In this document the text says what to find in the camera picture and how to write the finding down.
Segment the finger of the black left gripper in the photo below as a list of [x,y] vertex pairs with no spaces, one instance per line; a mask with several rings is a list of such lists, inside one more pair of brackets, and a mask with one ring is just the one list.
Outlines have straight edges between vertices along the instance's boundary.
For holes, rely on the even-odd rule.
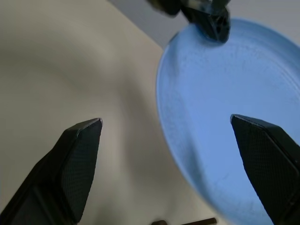
[[187,20],[195,24],[206,38],[222,44],[227,42],[231,28],[227,8],[222,9],[216,15],[184,6],[182,6],[182,12]]

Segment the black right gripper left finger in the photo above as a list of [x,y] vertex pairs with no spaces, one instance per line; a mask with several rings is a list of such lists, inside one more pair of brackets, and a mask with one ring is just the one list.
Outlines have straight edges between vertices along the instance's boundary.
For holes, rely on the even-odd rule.
[[76,225],[93,183],[103,121],[66,129],[0,215],[2,225]]

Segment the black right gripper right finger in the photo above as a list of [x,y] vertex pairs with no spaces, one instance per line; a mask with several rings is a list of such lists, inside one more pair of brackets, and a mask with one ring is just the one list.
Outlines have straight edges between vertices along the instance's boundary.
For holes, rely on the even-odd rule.
[[279,126],[233,114],[246,174],[275,225],[300,223],[300,147]]

